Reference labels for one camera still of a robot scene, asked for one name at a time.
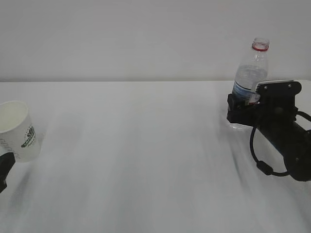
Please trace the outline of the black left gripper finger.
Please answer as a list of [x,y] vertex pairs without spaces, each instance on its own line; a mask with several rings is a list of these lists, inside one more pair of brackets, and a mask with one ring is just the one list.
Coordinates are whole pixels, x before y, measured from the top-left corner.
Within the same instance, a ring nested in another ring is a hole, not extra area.
[[15,164],[15,157],[12,152],[0,156],[0,192],[7,187],[6,178]]

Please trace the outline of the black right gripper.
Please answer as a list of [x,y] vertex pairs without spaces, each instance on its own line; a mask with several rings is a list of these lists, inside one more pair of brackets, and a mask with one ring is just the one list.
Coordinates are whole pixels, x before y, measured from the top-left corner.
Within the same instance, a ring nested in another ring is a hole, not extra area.
[[301,83],[294,80],[259,82],[255,93],[265,99],[246,104],[245,100],[228,94],[226,119],[230,123],[253,126],[253,133],[256,129],[272,128],[273,125],[284,131],[297,131],[295,96],[301,90]]

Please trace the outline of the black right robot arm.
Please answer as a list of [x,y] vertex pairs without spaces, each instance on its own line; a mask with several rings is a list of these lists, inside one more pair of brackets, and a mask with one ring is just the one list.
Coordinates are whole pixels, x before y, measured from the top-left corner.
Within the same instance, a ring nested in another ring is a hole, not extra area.
[[[301,116],[310,120],[311,116],[299,111],[295,97],[302,90],[300,82],[294,80],[275,80],[259,82],[254,93],[259,101],[246,105],[234,94],[228,94],[226,119],[252,128],[249,147],[257,168],[265,175],[276,177],[291,176],[296,181],[311,179],[311,132],[296,122]],[[254,151],[255,132],[260,133],[282,155],[286,171],[275,172]]]

